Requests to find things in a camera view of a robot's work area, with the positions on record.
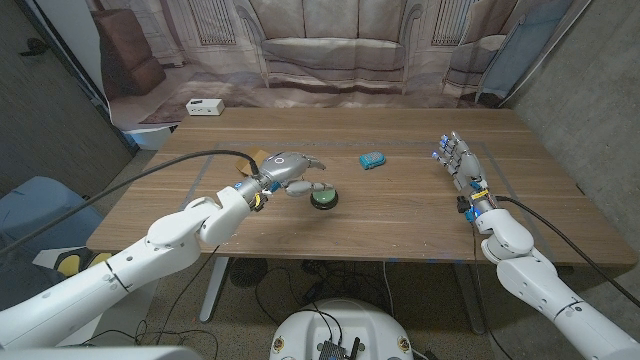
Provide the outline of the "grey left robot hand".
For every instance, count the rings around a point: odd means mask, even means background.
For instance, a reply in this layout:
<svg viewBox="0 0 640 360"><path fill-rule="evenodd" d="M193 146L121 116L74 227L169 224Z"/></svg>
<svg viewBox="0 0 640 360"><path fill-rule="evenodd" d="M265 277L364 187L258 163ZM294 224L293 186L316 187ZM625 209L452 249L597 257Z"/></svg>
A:
<svg viewBox="0 0 640 360"><path fill-rule="evenodd" d="M235 190L243 196L247 203L257 193L263 191L273 193L279 188L292 197L334 190L332 184L301 180L301 176L309 168L326 169L324 164L311 155L299 152L280 152L266 158L258 168L258 174L246 177L235 186Z"/></svg>

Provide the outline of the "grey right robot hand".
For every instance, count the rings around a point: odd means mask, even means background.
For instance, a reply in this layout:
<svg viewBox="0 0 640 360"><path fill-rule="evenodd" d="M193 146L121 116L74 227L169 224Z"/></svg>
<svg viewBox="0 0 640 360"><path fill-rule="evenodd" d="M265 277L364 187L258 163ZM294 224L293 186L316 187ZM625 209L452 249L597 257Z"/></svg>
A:
<svg viewBox="0 0 640 360"><path fill-rule="evenodd" d="M433 152L432 157L452 176L453 184L461 195L478 199L480 192L489 190L483 166L455 131L441 137L439 149Z"/></svg>

